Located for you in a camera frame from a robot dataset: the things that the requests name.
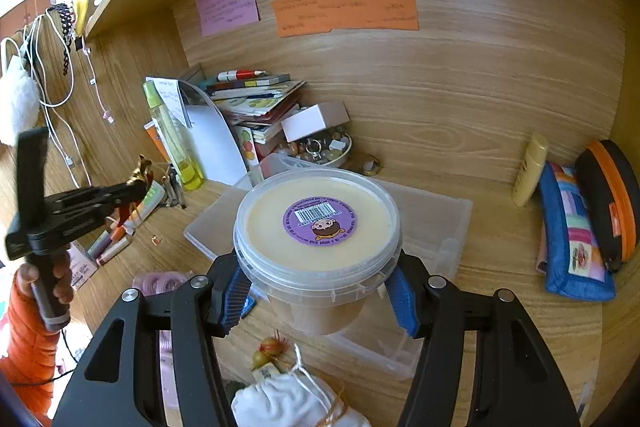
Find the pink round facial brush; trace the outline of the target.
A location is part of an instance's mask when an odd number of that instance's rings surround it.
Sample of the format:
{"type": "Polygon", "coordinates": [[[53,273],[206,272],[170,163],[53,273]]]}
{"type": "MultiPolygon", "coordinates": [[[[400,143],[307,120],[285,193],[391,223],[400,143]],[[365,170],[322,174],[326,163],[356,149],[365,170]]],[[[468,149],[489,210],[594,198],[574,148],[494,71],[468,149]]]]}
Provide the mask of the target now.
{"type": "Polygon", "coordinates": [[[192,277],[192,272],[150,272],[137,275],[131,286],[144,297],[170,293],[192,277]]]}

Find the white drawstring cloth pouch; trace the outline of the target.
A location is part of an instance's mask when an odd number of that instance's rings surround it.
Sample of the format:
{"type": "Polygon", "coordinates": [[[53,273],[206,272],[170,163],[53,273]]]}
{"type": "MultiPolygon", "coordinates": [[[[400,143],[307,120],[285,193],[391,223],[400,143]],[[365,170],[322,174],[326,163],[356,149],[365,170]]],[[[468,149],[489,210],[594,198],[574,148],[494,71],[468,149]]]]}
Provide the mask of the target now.
{"type": "Polygon", "coordinates": [[[280,371],[273,362],[254,369],[254,384],[235,392],[231,410],[238,426],[366,426],[371,423],[347,404],[343,392],[334,391],[310,373],[294,345],[294,363],[280,371]]]}

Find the cream tub with purple sticker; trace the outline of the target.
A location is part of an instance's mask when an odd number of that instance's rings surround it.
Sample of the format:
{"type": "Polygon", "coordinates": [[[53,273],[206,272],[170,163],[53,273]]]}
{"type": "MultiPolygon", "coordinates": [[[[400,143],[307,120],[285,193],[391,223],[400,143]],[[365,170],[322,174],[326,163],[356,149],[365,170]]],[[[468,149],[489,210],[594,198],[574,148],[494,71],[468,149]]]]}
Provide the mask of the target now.
{"type": "Polygon", "coordinates": [[[352,324],[394,271],[402,231],[393,197],[341,169],[291,170],[242,199],[239,265],[292,329],[330,335],[352,324]]]}

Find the markers on desk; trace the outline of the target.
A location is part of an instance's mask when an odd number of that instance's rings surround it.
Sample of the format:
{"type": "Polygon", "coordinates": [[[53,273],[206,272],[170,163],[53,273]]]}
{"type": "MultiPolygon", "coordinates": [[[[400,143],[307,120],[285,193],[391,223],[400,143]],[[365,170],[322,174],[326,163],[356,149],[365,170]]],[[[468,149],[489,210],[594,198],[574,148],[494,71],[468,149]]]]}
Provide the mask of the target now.
{"type": "Polygon", "coordinates": [[[105,253],[123,239],[131,239],[134,235],[134,228],[129,225],[118,225],[117,222],[112,219],[107,222],[106,229],[103,230],[98,238],[91,244],[87,251],[87,257],[98,263],[99,259],[105,255],[105,253]]]}

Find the gold ribbon clear bag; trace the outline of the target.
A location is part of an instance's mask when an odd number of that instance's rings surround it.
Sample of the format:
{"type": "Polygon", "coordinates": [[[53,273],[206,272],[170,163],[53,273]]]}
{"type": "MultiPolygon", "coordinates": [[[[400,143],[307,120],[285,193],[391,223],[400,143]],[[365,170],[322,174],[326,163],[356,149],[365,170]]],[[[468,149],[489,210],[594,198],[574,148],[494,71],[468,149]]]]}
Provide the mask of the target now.
{"type": "Polygon", "coordinates": [[[153,182],[153,173],[151,171],[153,163],[143,155],[138,156],[137,167],[131,173],[131,176],[127,180],[127,184],[132,185],[135,183],[143,183],[146,188],[149,188],[153,182]]]}

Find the white leaflet card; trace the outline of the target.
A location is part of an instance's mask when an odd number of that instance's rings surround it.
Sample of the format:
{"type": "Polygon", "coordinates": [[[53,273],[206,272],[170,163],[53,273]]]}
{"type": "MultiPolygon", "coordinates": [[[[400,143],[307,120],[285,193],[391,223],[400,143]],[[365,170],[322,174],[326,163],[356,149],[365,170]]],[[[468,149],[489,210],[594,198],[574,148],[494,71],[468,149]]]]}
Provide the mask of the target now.
{"type": "Polygon", "coordinates": [[[70,255],[70,285],[78,291],[98,271],[98,264],[88,255],[84,247],[73,241],[68,248],[70,255]]]}

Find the metal clips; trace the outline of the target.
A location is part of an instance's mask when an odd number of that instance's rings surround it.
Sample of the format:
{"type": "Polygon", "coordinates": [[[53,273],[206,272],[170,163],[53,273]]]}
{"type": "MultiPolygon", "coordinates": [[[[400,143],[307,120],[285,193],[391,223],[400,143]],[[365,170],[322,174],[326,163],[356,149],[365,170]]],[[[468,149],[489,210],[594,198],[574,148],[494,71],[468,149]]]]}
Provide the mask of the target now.
{"type": "Polygon", "coordinates": [[[178,180],[177,171],[171,164],[167,165],[162,176],[162,185],[165,190],[164,205],[170,208],[180,207],[181,209],[186,209],[183,189],[178,180]]]}

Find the yellow-green spray bottle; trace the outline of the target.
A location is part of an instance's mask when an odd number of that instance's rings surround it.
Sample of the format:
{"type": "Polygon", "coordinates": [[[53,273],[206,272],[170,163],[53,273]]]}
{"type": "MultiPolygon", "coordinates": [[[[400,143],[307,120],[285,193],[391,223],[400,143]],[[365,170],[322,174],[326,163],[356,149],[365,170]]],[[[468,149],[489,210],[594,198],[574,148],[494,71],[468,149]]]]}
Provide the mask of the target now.
{"type": "Polygon", "coordinates": [[[143,92],[148,102],[158,135],[163,141],[165,150],[176,168],[182,187],[186,191],[195,191],[202,186],[204,178],[198,163],[192,158],[180,128],[176,125],[169,109],[157,92],[154,83],[146,80],[143,83],[143,92]]]}

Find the white paper sheets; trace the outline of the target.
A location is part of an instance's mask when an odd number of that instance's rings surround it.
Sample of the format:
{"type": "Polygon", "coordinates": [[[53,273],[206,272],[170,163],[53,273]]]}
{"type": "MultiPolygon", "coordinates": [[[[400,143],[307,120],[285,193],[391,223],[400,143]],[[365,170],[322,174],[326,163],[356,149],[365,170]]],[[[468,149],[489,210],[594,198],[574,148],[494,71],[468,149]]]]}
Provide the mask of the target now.
{"type": "Polygon", "coordinates": [[[200,166],[204,181],[227,185],[245,176],[247,169],[235,137],[209,96],[178,79],[149,77],[180,128],[183,142],[200,166]]]}

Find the small fruit charm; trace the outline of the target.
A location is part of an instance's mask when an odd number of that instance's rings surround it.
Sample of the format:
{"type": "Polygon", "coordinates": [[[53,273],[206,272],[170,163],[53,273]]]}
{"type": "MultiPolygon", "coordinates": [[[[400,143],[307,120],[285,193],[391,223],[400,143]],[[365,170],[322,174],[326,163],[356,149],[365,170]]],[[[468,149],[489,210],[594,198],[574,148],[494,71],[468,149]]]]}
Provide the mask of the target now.
{"type": "Polygon", "coordinates": [[[252,355],[252,371],[257,371],[268,363],[281,360],[290,349],[290,342],[279,331],[274,331],[270,336],[262,338],[257,350],[252,355]]]}

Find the stack of books and cards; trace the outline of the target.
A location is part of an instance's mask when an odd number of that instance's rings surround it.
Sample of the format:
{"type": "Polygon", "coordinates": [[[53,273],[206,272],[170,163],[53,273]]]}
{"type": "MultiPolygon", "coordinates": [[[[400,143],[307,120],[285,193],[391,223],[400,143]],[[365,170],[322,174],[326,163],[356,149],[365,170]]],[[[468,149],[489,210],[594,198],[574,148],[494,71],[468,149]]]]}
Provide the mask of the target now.
{"type": "Polygon", "coordinates": [[[201,87],[227,118],[245,165],[253,167],[281,141],[281,121],[300,109],[305,84],[281,74],[207,80],[201,87]]]}

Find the black orange zip case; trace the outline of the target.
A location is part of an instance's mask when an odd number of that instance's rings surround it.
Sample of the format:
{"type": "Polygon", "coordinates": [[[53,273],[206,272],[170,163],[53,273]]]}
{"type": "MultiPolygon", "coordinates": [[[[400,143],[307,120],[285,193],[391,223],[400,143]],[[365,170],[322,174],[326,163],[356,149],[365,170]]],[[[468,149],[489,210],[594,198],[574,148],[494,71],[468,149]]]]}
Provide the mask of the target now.
{"type": "Polygon", "coordinates": [[[575,162],[606,269],[617,272],[639,245],[639,182],[622,150],[611,140],[588,145],[575,162]]]}

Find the pink sticky note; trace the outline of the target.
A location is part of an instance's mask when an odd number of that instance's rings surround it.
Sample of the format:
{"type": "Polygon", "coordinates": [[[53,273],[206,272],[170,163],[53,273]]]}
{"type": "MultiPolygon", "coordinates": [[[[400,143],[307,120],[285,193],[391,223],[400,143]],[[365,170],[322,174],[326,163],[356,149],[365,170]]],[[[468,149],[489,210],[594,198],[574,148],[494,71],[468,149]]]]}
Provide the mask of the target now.
{"type": "Polygon", "coordinates": [[[196,0],[201,34],[209,37],[259,20],[256,0],[196,0]]]}

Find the small white box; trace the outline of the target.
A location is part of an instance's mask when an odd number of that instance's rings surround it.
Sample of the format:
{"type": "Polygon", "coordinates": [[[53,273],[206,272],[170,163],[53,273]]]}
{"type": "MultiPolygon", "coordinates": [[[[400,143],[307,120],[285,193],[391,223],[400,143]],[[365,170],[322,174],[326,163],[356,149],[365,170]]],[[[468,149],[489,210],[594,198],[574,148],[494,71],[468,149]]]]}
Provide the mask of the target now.
{"type": "Polygon", "coordinates": [[[286,141],[295,142],[320,131],[330,129],[350,121],[342,102],[322,102],[309,106],[281,121],[286,141]]]}

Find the orange sticky note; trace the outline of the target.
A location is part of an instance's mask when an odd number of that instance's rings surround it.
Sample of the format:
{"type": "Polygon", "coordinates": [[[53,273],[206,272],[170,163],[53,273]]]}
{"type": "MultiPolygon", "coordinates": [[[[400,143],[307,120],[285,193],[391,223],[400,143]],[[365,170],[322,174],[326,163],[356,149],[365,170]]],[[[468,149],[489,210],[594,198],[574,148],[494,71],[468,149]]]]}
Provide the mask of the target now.
{"type": "Polygon", "coordinates": [[[281,38],[334,29],[418,30],[416,0],[274,0],[281,38]]]}

